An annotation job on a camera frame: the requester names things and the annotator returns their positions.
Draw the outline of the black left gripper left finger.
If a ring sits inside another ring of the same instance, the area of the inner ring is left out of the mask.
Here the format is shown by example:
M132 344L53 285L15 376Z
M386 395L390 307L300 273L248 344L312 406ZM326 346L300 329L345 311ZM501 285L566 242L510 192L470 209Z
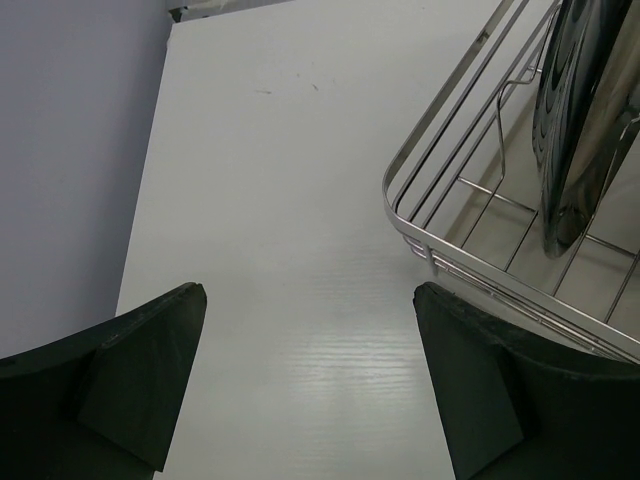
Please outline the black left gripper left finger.
M163 471L207 295L186 283L1 361L4 479L151 479Z

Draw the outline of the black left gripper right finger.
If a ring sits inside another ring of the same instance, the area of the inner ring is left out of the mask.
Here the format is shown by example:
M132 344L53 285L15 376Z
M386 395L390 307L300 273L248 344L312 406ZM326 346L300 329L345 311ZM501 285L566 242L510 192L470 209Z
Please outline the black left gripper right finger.
M413 305L459 479L635 479L639 368L425 283Z

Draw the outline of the cream drip tray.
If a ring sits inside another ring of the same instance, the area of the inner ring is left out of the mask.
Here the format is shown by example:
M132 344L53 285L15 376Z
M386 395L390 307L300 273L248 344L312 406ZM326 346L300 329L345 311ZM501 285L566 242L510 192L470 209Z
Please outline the cream drip tray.
M446 240L535 291L639 336L639 145L632 144L595 217L570 249L545 255L540 181L529 135L536 79L505 87L444 208Z

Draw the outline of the black rimmed plate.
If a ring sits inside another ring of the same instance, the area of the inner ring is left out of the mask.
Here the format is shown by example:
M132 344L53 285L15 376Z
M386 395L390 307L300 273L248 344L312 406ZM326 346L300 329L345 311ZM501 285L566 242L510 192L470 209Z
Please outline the black rimmed plate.
M638 2L563 2L532 127L548 257L587 230L638 132Z

